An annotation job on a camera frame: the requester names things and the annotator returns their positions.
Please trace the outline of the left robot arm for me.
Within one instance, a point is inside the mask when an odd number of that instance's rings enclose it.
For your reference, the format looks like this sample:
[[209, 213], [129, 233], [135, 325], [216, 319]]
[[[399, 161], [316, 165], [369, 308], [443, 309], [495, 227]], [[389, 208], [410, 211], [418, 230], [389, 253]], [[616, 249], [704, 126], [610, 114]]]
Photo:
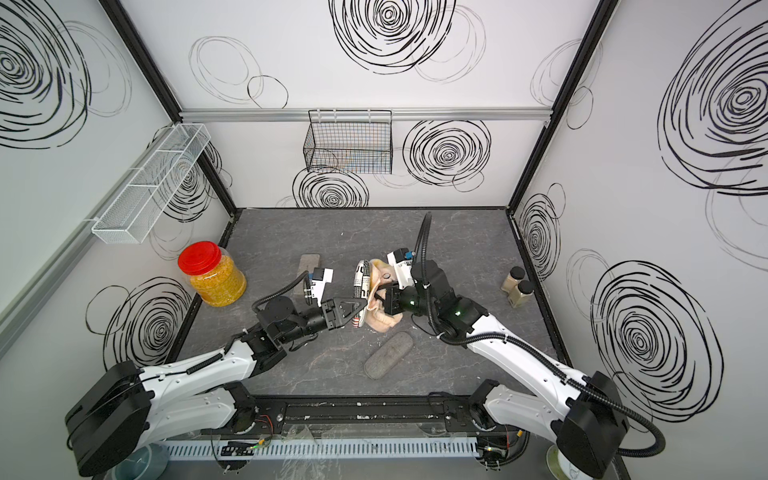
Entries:
[[244, 380], [282, 361], [286, 345], [340, 328], [366, 305], [333, 298], [300, 311], [277, 296], [255, 304], [257, 323], [217, 350], [159, 366], [113, 365], [65, 416], [79, 475], [104, 473], [150, 443], [220, 429], [254, 410]]

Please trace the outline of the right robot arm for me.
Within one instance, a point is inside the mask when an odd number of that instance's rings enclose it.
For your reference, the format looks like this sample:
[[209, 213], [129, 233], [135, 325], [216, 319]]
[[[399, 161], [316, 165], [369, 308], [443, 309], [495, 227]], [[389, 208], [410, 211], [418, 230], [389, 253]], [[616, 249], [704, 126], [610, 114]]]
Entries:
[[423, 316], [438, 340], [465, 347], [515, 378], [526, 392], [491, 383], [480, 393], [481, 417], [551, 441], [561, 459], [590, 478], [602, 477], [617, 456], [648, 458], [666, 447], [661, 430], [625, 406], [605, 374], [586, 375], [524, 341], [488, 309], [456, 294], [432, 260], [373, 274], [369, 307], [391, 317]]

